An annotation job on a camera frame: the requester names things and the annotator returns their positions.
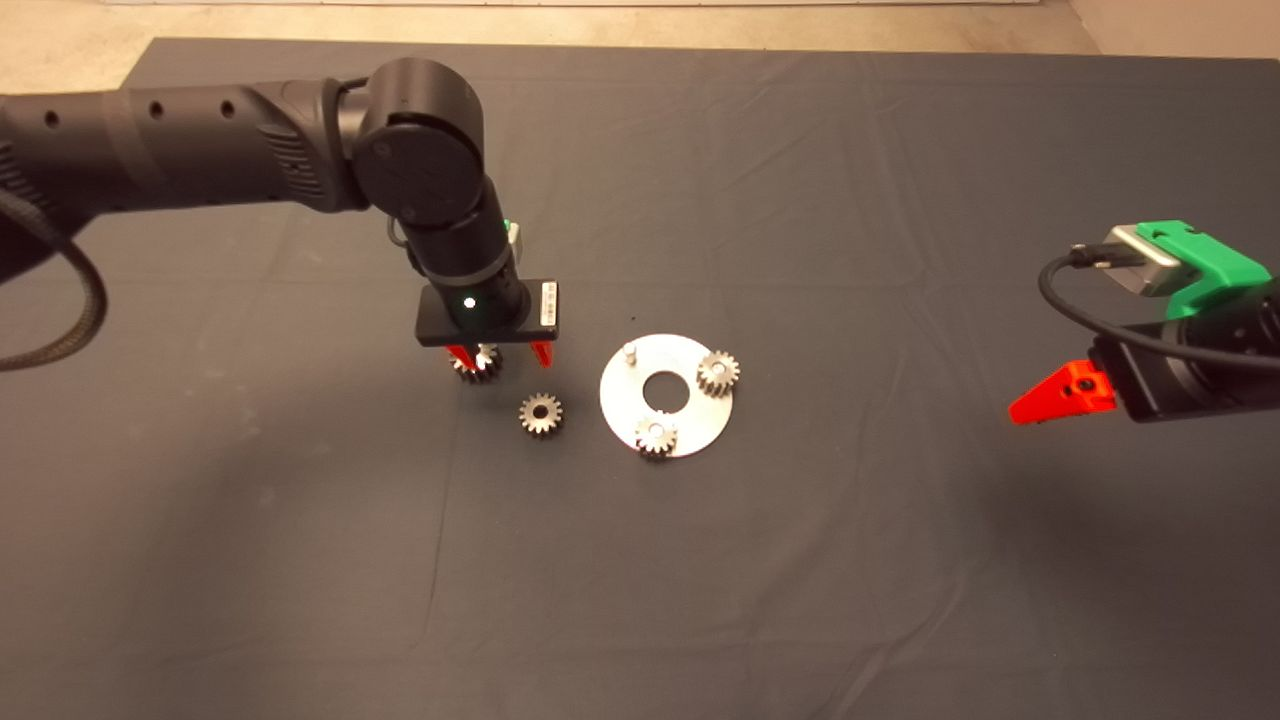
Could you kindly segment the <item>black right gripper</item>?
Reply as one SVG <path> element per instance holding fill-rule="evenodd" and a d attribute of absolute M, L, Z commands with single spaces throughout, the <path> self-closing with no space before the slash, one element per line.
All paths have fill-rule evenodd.
<path fill-rule="evenodd" d="M 1276 357 L 1276 300 L 1236 300 L 1198 316 L 1129 325 L 1142 336 L 1196 348 Z M 1091 360 L 1071 360 L 1007 407 L 1015 425 L 1111 413 L 1117 401 L 1133 421 L 1276 410 L 1276 373 L 1167 357 L 1097 336 Z"/>

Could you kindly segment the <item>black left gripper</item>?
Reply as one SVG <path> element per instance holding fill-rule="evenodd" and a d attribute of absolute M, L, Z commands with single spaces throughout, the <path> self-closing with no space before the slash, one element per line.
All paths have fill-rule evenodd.
<path fill-rule="evenodd" d="M 454 373 L 477 372 L 477 347 L 467 345 L 529 343 L 549 369 L 559 333 L 561 283 L 522 278 L 513 263 L 486 274 L 429 275 L 415 322 L 421 346 L 447 346 Z"/>

